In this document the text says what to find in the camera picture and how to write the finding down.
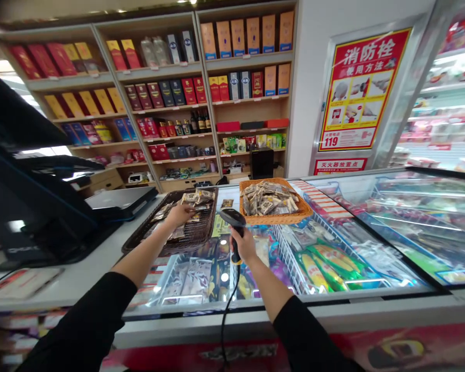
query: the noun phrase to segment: black sleeve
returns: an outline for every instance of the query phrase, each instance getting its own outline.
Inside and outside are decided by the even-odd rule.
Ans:
[[[98,372],[136,291],[124,275],[105,274],[36,344],[18,372]]]
[[[274,329],[288,353],[293,371],[363,372],[332,342],[305,304],[291,297],[274,320]]]

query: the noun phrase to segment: barcode scanner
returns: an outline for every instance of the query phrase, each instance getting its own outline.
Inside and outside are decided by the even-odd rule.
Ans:
[[[234,230],[236,230],[241,237],[244,235],[244,227],[246,226],[246,220],[244,216],[233,208],[224,208],[219,212],[222,219],[230,224]],[[234,265],[241,265],[242,260],[238,252],[238,243],[232,238],[232,256],[231,261]]]

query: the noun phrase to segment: white wall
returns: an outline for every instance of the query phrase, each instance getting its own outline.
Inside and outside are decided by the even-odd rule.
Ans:
[[[311,174],[310,156],[322,102],[329,39],[426,13],[434,0],[299,0],[288,177]]]

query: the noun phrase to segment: hand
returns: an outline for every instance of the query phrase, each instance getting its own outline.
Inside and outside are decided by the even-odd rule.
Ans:
[[[238,244],[238,252],[239,256],[241,259],[244,261],[244,263],[247,266],[250,266],[250,264],[255,260],[255,258],[258,258],[257,256],[257,251],[255,249],[255,239],[253,239],[253,235],[248,230],[246,227],[243,229],[244,234],[243,237],[239,235],[239,232],[234,230],[232,227],[230,227],[231,230],[231,236],[229,237],[229,242],[230,246],[232,247],[233,245],[233,238],[236,240]]]
[[[189,204],[178,204],[171,209],[165,223],[176,229],[184,225],[195,213],[195,209]]]

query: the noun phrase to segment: orange basket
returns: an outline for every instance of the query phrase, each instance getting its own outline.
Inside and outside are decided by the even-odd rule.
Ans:
[[[292,189],[291,185],[284,178],[266,178],[261,180],[241,181],[239,183],[239,191],[242,192],[248,186],[261,183],[262,181],[278,183],[282,186]],[[305,218],[310,217],[314,212],[300,195],[296,194],[296,196],[298,197],[298,202],[296,203],[296,206],[299,209],[297,213],[271,214],[266,216],[247,216],[243,209],[242,196],[239,198],[239,211],[244,216],[246,222],[250,225],[290,225],[300,223]]]

